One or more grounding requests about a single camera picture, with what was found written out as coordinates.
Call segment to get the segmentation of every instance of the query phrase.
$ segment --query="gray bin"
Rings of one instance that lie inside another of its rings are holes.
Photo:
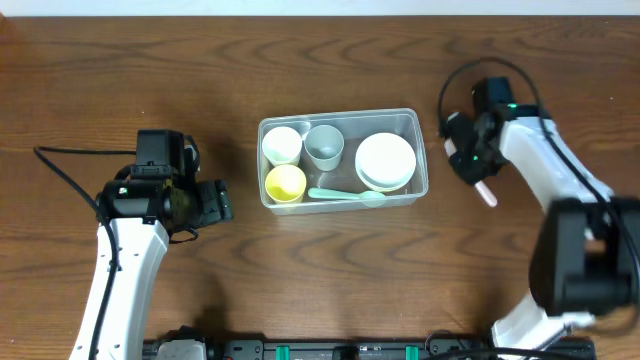
[[[360,143],[367,137],[388,132],[402,136],[411,144],[416,153],[416,171],[404,187],[385,193],[383,204],[380,200],[317,200],[306,194],[299,204],[276,204],[265,190],[264,181],[273,166],[262,153],[262,139],[269,130],[278,126],[295,129],[304,140],[309,130],[318,125],[336,127],[345,139],[342,161],[333,171],[323,172],[315,167],[304,146],[298,165],[307,177],[307,190],[319,187],[332,190],[360,193],[370,190],[356,174],[355,155]],[[344,210],[359,210],[389,206],[410,205],[429,189],[427,178],[427,156],[420,131],[420,122],[411,109],[387,109],[351,111],[328,114],[297,115],[264,119],[258,129],[258,183],[260,199],[264,206],[276,215],[310,214]]]

